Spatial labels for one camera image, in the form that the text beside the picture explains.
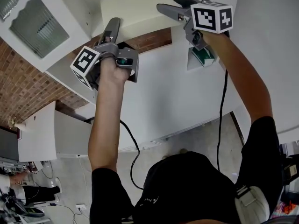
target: gray floor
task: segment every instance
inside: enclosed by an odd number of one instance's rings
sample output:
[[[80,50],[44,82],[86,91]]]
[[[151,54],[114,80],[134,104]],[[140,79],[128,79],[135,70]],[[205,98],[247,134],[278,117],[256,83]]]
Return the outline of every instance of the gray floor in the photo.
[[[187,132],[170,137],[165,144],[150,150],[142,150],[141,155],[135,163],[133,177],[137,185],[142,186],[149,168],[164,155],[172,155],[186,148],[206,155],[211,163],[217,167],[216,153],[218,143],[219,121],[212,121],[205,126],[200,126]],[[222,137],[220,147],[221,172],[228,176],[233,182],[236,181],[242,156],[241,141],[230,115],[223,117]],[[117,169],[122,185],[128,192],[133,204],[135,204],[142,191],[135,188],[130,179],[130,167],[136,153],[119,153]],[[88,210],[84,215],[88,216],[91,202],[91,168],[87,157],[84,158],[61,158],[53,161],[54,176],[59,177],[63,186],[63,193],[59,194],[60,201],[57,204],[66,205],[76,211],[75,204],[84,203]],[[45,168],[45,174],[50,176],[50,167]],[[40,172],[34,176],[39,185],[51,186],[50,180]],[[72,213],[64,207],[44,207],[46,215],[52,223],[71,223]],[[88,220],[83,216],[76,216],[78,224],[87,224]]]

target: person's right arm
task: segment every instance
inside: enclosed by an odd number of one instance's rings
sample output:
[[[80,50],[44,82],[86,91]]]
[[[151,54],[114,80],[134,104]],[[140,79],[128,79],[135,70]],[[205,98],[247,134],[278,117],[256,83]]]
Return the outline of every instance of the person's right arm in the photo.
[[[264,116],[273,117],[268,89],[244,54],[224,34],[201,32],[205,42],[213,48],[228,70],[251,117],[251,123]]]

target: white cable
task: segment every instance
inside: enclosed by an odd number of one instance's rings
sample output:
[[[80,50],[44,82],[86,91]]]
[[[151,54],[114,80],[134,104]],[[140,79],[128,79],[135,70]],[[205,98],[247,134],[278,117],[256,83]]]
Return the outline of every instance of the white cable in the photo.
[[[82,172],[83,172],[83,175],[84,175],[84,182],[85,182],[85,188],[86,188],[86,195],[88,196],[88,199],[89,199],[88,190],[87,190],[87,183],[86,183],[86,177],[85,177],[85,173],[84,173],[84,168],[83,168],[82,163],[81,163],[81,158],[79,158],[79,162],[80,162],[80,166],[81,166],[81,168],[82,168]]]

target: brick backsplash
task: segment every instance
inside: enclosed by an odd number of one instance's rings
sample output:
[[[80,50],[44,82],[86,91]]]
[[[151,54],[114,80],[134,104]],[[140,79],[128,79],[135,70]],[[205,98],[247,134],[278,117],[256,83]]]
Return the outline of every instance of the brick backsplash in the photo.
[[[0,38],[0,126],[9,117],[22,122],[57,101],[56,109],[69,114],[88,102],[40,72]]]

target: white wall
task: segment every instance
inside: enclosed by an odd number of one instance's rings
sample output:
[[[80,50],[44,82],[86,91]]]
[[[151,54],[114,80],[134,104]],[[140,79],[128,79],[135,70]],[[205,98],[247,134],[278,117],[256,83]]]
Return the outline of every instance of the white wall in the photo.
[[[238,0],[231,39],[266,83],[281,143],[299,139],[299,0]],[[247,136],[246,113],[237,112]]]

